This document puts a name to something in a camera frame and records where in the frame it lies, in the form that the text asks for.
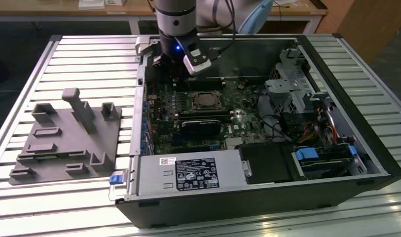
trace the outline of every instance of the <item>table leg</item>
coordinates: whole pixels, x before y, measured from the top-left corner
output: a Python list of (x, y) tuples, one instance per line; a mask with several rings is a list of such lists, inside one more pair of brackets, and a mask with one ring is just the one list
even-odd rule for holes
[(129, 18), (129, 24), (130, 24), (130, 30), (133, 35), (141, 35), (141, 29), (139, 29), (139, 17), (130, 17)]
[(37, 31), (41, 31), (43, 28), (42, 28), (42, 22), (39, 22), (39, 21), (31, 21), (31, 24), (33, 24), (33, 26), (34, 26), (34, 29), (37, 30)]
[(323, 16), (311, 16), (311, 20), (307, 23), (307, 26), (304, 28), (304, 34), (314, 34), (316, 33), (320, 21), (322, 21)]

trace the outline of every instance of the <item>white table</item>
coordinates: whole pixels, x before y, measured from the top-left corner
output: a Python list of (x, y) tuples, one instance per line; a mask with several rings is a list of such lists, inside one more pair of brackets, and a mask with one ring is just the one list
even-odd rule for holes
[[(401, 102), (344, 39), (308, 36), (356, 106), (401, 165)], [(79, 87), (91, 107), (123, 107), (117, 169), (129, 168), (137, 36), (65, 36), (51, 41), (0, 129), (0, 236), (392, 236), (401, 235), (401, 180), (338, 207), (138, 229), (114, 206), (109, 177), (11, 186), (15, 159), (31, 131), (37, 103), (69, 108), (66, 87)], [(316, 84), (324, 90), (315, 73)]]

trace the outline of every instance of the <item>barcode sticker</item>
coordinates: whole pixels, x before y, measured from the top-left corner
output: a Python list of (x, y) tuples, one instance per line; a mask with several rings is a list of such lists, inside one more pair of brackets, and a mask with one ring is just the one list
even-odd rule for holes
[(175, 164), (175, 157), (163, 157), (161, 158), (161, 165)]

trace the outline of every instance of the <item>wooden table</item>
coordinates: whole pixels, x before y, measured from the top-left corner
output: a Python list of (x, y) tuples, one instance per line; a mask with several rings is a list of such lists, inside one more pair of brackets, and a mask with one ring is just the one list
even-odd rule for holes
[[(311, 0), (274, 7), (268, 21), (307, 21), (306, 34), (315, 33), (327, 10)], [(139, 22), (157, 21), (146, 0), (127, 0), (125, 6), (99, 10), (79, 10), (79, 0), (0, 0), (0, 21), (127, 21), (134, 35), (141, 34)]]
[(130, 21), (131, 0), (125, 6), (79, 10), (79, 0), (0, 0), (0, 22)]

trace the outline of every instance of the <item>white label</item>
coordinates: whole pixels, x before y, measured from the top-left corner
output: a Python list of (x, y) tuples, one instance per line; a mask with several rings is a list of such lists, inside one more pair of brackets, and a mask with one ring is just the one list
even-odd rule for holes
[(161, 165), (175, 164), (175, 157), (163, 157), (161, 158)]
[(219, 182), (218, 179), (211, 179), (211, 180), (209, 180), (209, 184), (217, 184), (218, 182)]
[(111, 14), (111, 15), (125, 15), (126, 11), (109, 11), (107, 14)]

